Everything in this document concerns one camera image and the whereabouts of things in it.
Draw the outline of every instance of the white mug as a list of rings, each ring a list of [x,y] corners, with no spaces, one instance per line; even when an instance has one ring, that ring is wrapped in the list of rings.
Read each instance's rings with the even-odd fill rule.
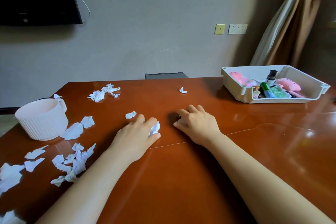
[[[47,141],[58,137],[68,126],[63,99],[39,99],[20,107],[15,117],[30,138]]]

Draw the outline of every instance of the left hand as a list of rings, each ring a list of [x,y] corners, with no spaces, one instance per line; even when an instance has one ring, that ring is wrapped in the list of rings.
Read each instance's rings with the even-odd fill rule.
[[[148,137],[156,121],[155,118],[150,118],[145,122],[145,117],[139,114],[136,121],[130,122],[118,131],[110,149],[129,158],[131,162],[140,159],[149,146],[161,137],[160,134],[153,134]]]

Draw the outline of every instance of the white plastic tray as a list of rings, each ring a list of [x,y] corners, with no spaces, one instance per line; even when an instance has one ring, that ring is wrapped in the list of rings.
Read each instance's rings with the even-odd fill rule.
[[[278,71],[276,78],[288,78],[301,87],[301,93],[307,98],[259,98],[252,97],[253,87],[241,85],[229,73],[238,72],[243,76],[260,82],[266,80],[270,70]],[[290,65],[275,66],[244,66],[244,67],[222,67],[223,84],[234,96],[235,99],[244,103],[306,103],[317,100],[321,94],[330,88],[330,85],[321,82],[314,77],[301,72]]]

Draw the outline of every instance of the brown curtain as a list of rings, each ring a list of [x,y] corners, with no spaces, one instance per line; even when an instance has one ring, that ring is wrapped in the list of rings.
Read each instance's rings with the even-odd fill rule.
[[[296,0],[275,40],[265,65],[289,64],[296,67],[312,29],[320,0]]]

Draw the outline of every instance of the curtain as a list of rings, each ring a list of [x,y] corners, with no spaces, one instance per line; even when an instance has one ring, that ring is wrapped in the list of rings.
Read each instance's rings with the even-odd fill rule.
[[[285,0],[268,25],[250,66],[296,67],[319,6],[320,0]]]

